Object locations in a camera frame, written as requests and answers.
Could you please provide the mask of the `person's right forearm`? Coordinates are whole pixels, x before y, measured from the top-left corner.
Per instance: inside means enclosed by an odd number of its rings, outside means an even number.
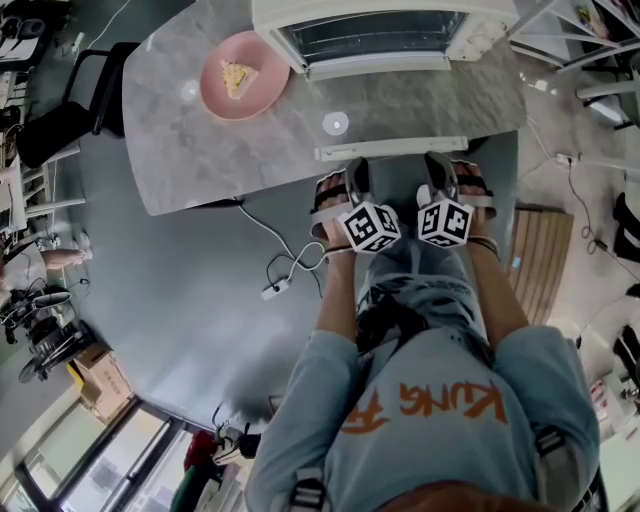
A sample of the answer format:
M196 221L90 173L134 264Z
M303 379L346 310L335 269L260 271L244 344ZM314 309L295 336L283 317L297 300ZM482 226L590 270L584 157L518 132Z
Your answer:
M487 339L493 350L510 334L529 325L508 277L489 250L467 243Z

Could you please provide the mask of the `brown cardboard box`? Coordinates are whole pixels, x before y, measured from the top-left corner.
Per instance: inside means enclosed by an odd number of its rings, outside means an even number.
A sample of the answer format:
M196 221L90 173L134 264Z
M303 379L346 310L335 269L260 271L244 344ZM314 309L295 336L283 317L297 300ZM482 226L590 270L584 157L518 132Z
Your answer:
M81 397L103 422L111 420L129 401L132 388L116 359L105 354L96 361L77 359L83 385Z
M112 351L98 344L81 351L71 360L70 365L82 381L107 381L114 373Z

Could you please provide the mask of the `white glass oven door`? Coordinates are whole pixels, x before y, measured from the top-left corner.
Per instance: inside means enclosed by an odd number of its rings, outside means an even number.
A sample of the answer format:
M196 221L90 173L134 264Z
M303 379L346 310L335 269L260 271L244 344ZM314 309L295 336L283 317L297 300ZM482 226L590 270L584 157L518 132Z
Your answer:
M299 80L309 118L306 156L314 162L468 147L457 68Z

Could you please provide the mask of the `black waist pouch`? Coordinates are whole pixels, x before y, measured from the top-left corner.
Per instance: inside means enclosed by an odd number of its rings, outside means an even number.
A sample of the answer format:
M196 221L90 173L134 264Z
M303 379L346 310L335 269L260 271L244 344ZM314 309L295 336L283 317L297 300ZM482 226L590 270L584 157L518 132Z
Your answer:
M403 345L428 328L427 320L421 314L393 297L383 296L357 314L356 345L360 353L394 340Z

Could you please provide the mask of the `person's light blue shirt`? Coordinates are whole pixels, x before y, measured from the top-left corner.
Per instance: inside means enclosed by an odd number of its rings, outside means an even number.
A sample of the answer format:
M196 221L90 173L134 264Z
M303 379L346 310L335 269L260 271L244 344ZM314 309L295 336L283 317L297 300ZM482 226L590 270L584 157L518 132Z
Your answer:
M382 349L313 333L259 445L250 512L284 512L303 470L332 512L372 512L459 482L570 512L599 465L600 435L575 346L552 327L507 336L487 365L451 328Z

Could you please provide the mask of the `white toaster oven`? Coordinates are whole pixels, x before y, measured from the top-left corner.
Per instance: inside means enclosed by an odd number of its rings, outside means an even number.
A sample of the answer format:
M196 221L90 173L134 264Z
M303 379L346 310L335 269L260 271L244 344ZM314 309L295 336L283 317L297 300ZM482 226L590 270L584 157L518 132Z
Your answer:
M520 19L514 0L252 0L255 32L310 81L446 71Z

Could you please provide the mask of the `white folding table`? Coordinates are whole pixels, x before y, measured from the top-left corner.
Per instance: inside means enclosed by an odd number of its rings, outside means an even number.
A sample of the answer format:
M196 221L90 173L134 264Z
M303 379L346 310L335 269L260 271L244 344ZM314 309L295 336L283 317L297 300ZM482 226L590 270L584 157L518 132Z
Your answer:
M86 203L84 197L60 201L54 198L58 163L79 152L80 147L76 144L54 154L35 169L23 168L22 191L27 219L50 215L59 209L80 206Z

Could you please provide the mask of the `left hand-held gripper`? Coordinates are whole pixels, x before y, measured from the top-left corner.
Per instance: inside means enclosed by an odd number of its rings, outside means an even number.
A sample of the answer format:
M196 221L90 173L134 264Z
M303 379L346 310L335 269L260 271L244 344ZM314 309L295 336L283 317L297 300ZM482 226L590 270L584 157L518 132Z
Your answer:
M370 193L369 163L365 158L354 158L345 166L347 196ZM400 228L394 210L377 203L371 196L359 202L346 202L337 206L337 223L346 241L338 248L356 253L377 254L400 238Z

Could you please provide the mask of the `dark wrist bands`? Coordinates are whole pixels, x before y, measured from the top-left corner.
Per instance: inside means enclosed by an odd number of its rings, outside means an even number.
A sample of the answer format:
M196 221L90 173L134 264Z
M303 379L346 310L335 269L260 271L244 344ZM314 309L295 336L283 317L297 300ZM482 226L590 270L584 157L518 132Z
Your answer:
M500 259L499 247L494 239L484 235L473 235L467 239L468 244L476 244L489 250L497 259Z

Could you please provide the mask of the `person's left forearm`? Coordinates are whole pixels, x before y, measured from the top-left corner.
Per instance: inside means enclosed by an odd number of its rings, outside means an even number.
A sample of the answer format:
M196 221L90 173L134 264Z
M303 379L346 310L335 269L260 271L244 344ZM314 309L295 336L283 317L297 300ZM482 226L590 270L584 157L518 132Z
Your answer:
M356 343L357 314L355 298L355 264L353 252L329 256L325 291L316 331L331 332Z

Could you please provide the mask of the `red garment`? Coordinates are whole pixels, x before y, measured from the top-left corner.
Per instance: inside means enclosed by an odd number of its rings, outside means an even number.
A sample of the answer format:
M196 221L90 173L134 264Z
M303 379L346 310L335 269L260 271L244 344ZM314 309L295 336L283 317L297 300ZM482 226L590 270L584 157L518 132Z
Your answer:
M188 472L192 467L202 468L213 461L213 456L218 449L218 443L214 436L205 430L200 430L193 435L187 449L183 468Z

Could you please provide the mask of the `white metal shelf rack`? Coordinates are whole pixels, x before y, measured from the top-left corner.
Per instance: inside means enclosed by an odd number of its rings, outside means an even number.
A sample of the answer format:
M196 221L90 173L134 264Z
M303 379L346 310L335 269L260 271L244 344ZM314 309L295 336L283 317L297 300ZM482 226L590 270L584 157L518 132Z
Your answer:
M640 0L514 0L511 49L562 71L640 50Z

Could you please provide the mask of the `yellow cake slice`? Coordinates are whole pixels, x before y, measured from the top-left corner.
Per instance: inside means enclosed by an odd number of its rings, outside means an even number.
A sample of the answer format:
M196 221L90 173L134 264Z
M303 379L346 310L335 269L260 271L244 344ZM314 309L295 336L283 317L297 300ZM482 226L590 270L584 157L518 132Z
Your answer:
M244 64L221 60L220 65L227 95L232 100L241 99L259 75L257 70Z

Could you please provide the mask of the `pink plate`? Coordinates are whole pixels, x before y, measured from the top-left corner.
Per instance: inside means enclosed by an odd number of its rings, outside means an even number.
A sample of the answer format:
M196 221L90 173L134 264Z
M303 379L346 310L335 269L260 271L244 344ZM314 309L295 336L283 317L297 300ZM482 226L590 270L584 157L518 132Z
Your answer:
M252 67L259 72L239 100L228 97L220 61ZM290 66L253 31L237 33L220 43L208 56L200 78L204 105L226 121L251 119L266 111L279 98L289 79Z

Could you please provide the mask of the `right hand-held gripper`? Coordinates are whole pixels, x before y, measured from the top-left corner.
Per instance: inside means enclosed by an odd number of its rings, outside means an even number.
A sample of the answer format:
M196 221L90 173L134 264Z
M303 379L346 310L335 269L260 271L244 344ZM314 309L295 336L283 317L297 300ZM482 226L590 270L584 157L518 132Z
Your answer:
M430 186L444 193L455 193L457 174L453 162L441 153L424 155ZM438 193L433 195L428 185L419 187L417 237L438 248L456 248L466 244L474 209Z

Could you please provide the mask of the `black chair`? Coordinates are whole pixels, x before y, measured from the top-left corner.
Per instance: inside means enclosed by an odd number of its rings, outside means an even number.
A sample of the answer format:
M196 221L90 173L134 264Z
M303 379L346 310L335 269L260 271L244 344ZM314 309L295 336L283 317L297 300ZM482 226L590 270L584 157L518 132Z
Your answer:
M137 42L119 42L111 50L83 50L79 53L67 81L59 106L24 125L16 136L21 162L34 169L49 161L81 137L106 131L124 138L122 83L127 58L139 47ZM71 99L71 93L85 60L105 59L87 108Z

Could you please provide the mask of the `person's blue jeans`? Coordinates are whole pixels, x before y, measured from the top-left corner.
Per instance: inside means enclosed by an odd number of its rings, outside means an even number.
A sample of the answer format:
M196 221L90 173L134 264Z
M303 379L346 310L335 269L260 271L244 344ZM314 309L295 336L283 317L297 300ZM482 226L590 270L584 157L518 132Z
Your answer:
M451 328L455 338L487 365L493 356L479 302L455 250L419 247L402 239L371 260L357 299L357 314L383 296L421 314L426 330Z

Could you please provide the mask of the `black boots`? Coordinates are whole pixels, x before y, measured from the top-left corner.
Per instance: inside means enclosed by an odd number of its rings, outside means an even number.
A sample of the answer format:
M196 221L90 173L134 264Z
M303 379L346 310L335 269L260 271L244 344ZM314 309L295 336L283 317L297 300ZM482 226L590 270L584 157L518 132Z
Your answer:
M625 193L618 195L613 218L618 223L614 239L616 256L640 264L640 220L626 204Z

